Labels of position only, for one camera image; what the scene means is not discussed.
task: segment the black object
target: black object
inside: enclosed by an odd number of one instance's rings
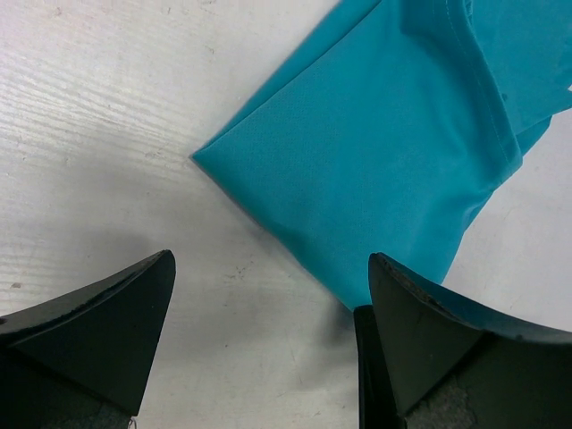
[[[354,312],[361,429],[572,425],[571,332],[504,315],[383,255],[369,270],[374,304]]]
[[[165,250],[0,318],[0,428],[127,428],[139,412],[174,278]]]

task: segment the white wooden surface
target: white wooden surface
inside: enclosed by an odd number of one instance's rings
[[[0,315],[172,249],[139,429],[357,427],[350,319],[188,160],[334,4],[2,2]],[[570,330],[571,135],[563,114],[447,279]]]

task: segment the folded cloth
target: folded cloth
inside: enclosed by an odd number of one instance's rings
[[[572,105],[571,6],[342,1],[193,158],[348,308],[374,252],[441,282]]]

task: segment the stitching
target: stitching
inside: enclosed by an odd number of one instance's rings
[[[460,38],[458,37],[457,31],[455,30],[455,26],[453,25],[453,21],[450,18],[450,11],[449,11],[449,0],[445,0],[445,8],[447,11],[447,19],[449,20],[449,25],[450,28],[453,30],[453,34],[455,35],[455,39],[457,40],[458,46],[461,48],[461,51],[463,52],[463,55],[466,57],[467,61],[469,62],[469,65],[471,64],[471,59],[467,54],[467,51],[465,50],[465,48],[463,47],[463,44],[461,43]],[[489,111],[489,116],[491,117],[491,125],[492,125],[492,129],[494,130],[494,134],[497,138],[497,144],[500,147],[500,151],[502,152],[505,161],[507,162],[507,164],[510,164],[509,161],[509,157],[507,156],[507,153],[504,150],[504,146],[501,144],[501,136],[499,135],[499,131],[497,130],[497,125],[495,123],[494,120],[494,116],[492,115],[492,109],[491,109],[491,105],[489,103],[489,99],[488,97],[485,95],[484,93],[484,87],[483,87],[483,83],[481,82],[481,80],[479,79],[478,75],[475,72],[475,69],[473,67],[471,67],[471,71],[473,72],[473,75],[475,76],[476,79],[476,83],[478,84],[480,91],[481,91],[481,95],[484,98],[484,102],[486,103],[486,107],[487,110]]]

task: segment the folded garment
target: folded garment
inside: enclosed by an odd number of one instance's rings
[[[442,282],[572,106],[572,2],[346,0],[193,158],[348,308],[370,254]]]

